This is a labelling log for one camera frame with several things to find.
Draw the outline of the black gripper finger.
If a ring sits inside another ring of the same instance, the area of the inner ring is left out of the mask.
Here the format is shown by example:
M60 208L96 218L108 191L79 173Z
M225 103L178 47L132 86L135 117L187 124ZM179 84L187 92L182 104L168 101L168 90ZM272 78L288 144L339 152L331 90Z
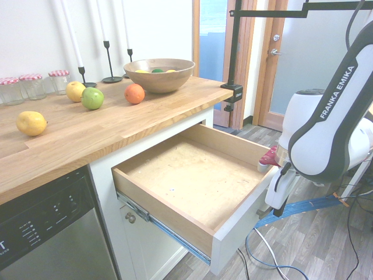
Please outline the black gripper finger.
M283 215L283 212L284 212L286 204L287 204L287 200L288 200L288 198L286 198L286 200L284 201L284 203L281 205L281 207L279 209L276 209L276 208L273 209L273 215L274 216L279 218Z

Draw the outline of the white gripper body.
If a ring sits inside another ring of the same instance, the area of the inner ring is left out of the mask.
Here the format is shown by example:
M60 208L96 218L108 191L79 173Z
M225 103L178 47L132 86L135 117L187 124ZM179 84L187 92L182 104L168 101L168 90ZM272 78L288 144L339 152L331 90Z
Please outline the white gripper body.
M292 165L285 164L271 179L265 203L273 209L279 209L293 189L295 170Z

